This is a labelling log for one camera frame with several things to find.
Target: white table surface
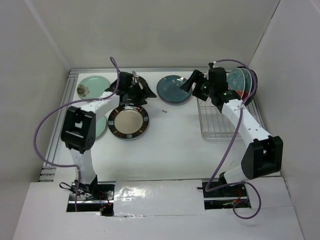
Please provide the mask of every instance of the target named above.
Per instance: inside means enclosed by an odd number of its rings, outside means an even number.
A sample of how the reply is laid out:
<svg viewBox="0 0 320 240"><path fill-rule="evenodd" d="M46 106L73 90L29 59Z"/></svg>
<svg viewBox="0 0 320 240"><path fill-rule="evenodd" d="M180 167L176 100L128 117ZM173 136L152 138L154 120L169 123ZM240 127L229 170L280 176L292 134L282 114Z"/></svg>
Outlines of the white table surface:
<svg viewBox="0 0 320 240"><path fill-rule="evenodd" d="M13 240L303 240L282 177L252 183L262 196L262 209L250 220L237 218L232 209L142 217L66 212L69 192L60 189L57 181L31 183ZM249 198L255 201L251 193ZM167 202L168 209L173 207ZM236 211L249 216L256 210Z"/></svg>
<svg viewBox="0 0 320 240"><path fill-rule="evenodd" d="M157 94L158 81L168 75L189 78L190 71L137 72ZM77 84L92 75L106 77L111 83L116 72L81 73ZM74 93L73 100L79 100ZM170 105L158 98L148 98L143 107L149 114L147 130L137 138L121 139L106 131L92 147L93 168L99 181L175 180L210 178L229 142L205 140L201 136L197 100L194 96L182 105ZM245 144L236 141L221 168L224 172L240 164ZM62 144L59 164L71 164L69 151ZM58 168L55 180L73 181L73 169Z"/></svg>

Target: dark teal plate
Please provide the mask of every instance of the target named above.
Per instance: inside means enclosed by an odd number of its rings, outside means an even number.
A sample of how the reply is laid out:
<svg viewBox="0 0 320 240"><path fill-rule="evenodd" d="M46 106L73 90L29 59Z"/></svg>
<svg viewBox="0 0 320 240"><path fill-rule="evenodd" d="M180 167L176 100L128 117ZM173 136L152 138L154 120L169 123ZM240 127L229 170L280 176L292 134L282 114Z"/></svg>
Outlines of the dark teal plate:
<svg viewBox="0 0 320 240"><path fill-rule="evenodd" d="M190 98L192 90L185 92L180 86L187 81L186 78L178 75L169 75L162 78L156 85L159 97L165 102L179 104Z"/></svg>

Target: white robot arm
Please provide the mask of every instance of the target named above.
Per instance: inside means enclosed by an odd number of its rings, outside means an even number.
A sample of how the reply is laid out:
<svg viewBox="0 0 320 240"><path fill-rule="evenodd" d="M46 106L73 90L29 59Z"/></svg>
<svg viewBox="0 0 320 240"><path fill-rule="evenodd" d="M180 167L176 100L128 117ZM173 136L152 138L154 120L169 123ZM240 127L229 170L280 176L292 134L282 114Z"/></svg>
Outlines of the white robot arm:
<svg viewBox="0 0 320 240"><path fill-rule="evenodd" d="M111 92L104 92L100 98L106 98L110 96ZM81 111L91 112L95 114L95 121L97 122L109 111L115 109L119 105L120 97L118 95L113 95L111 98L100 101L90 102L80 108ZM90 185L97 177L92 164L91 149L86 150L81 153L80 151L70 148L69 149L73 163L80 167L81 180L80 182L84 185Z"/></svg>

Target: wire dish rack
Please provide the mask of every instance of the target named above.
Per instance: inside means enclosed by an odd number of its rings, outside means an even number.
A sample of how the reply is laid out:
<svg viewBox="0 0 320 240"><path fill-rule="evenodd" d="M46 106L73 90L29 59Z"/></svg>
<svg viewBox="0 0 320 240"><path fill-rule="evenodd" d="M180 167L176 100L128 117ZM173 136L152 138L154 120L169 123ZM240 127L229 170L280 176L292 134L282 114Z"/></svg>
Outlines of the wire dish rack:
<svg viewBox="0 0 320 240"><path fill-rule="evenodd" d="M208 98L207 101L202 101L197 98L197 105L202 137L209 140L230 140L236 128L229 122L227 117L222 115L211 103L210 98ZM254 119L265 128L256 101L253 99L246 108ZM239 133L236 136L236 140L241 140Z"/></svg>

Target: plate rim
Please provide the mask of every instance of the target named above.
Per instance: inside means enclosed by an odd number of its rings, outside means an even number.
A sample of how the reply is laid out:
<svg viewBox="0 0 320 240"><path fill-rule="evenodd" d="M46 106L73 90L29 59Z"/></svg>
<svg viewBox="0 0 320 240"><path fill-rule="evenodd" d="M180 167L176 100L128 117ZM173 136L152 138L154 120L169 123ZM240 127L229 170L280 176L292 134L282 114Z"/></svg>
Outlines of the plate rim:
<svg viewBox="0 0 320 240"><path fill-rule="evenodd" d="M245 74L244 71L249 73L249 76L250 76L250 91L249 91L249 93L251 93L251 91L253 89L253 84L252 84L253 82L252 82L251 73L246 68L239 68L239 69L243 72L243 75Z"/></svg>
<svg viewBox="0 0 320 240"><path fill-rule="evenodd" d="M138 109L137 111L142 115L142 120L143 120L142 126L139 128L139 130L134 133L131 133L131 134L125 134L125 133L120 132L118 129L116 129L115 124L114 124L116 116L120 112L122 112L123 110L125 110L127 108L131 108L131 109L134 108L135 110ZM140 105L121 104L120 106L118 106L112 110L112 112L110 113L110 115L107 119L107 125L108 125L111 133L113 135L115 135L116 137L121 138L121 139L134 139L134 138L140 136L141 134L143 134L146 131L146 129L148 128L149 114L146 111L146 109Z"/></svg>
<svg viewBox="0 0 320 240"><path fill-rule="evenodd" d="M95 136L95 138L98 138L98 137L100 137L101 136L101 134L103 134L103 132L106 130L106 128L107 128L107 123L108 123L108 121L107 121L107 118L106 118L106 116L102 116L102 117L100 117L99 119L98 119L98 121L101 119L101 118L104 118L105 119L105 125L104 125L104 128L103 128L103 130L102 130L102 132L97 136ZM96 123L95 123L95 133L97 134L97 122L98 121L96 121Z"/></svg>

